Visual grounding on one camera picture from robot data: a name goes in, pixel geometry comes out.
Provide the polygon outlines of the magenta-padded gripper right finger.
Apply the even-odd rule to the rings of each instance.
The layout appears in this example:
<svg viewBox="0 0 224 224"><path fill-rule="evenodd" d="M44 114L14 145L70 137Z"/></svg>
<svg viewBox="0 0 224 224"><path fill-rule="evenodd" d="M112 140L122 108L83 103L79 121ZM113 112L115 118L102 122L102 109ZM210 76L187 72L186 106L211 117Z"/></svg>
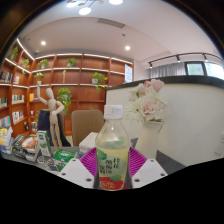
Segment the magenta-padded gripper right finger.
<svg viewBox="0 0 224 224"><path fill-rule="evenodd" d="M147 159L138 150L129 150L129 175L133 189L146 186L167 175L155 159Z"/></svg>

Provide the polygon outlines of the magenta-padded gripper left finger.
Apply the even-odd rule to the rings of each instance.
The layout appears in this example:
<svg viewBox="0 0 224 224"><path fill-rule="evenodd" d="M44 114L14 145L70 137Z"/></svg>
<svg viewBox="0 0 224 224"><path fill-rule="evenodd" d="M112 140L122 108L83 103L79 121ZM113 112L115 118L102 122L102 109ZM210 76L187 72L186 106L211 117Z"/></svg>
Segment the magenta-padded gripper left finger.
<svg viewBox="0 0 224 224"><path fill-rule="evenodd" d="M97 175L96 149L92 148L84 155L76 155L72 158L58 174L84 188L93 188Z"/></svg>

